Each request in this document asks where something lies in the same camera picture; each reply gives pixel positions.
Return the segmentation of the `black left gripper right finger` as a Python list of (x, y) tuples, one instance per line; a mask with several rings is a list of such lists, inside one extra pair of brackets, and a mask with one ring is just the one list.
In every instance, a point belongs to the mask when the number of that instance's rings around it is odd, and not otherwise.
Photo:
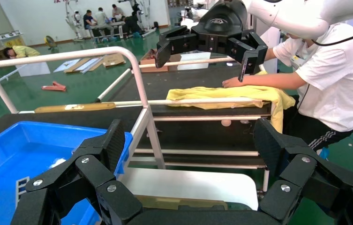
[(314, 201), (337, 225), (353, 225), (353, 172), (319, 157), (300, 138), (279, 133), (260, 118), (254, 144), (277, 180), (259, 203), (259, 211), (281, 225), (290, 222), (303, 198)]

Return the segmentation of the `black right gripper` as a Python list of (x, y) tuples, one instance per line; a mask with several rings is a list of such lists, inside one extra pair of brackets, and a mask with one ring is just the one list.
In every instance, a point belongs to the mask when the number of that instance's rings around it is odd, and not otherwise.
[(155, 54), (156, 68), (167, 63), (171, 55), (190, 51), (225, 53), (240, 63), (238, 81), (260, 71), (268, 46), (254, 30), (243, 31), (247, 9), (240, 0), (220, 0), (197, 25), (179, 26), (160, 34)]

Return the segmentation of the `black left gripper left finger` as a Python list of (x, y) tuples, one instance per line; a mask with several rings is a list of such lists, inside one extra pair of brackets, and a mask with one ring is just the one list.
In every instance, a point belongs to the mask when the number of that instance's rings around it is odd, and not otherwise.
[(84, 140), (70, 159), (27, 183), (11, 224), (59, 225), (84, 199), (106, 225), (128, 224), (143, 206), (114, 175), (125, 140), (121, 120), (105, 134)]

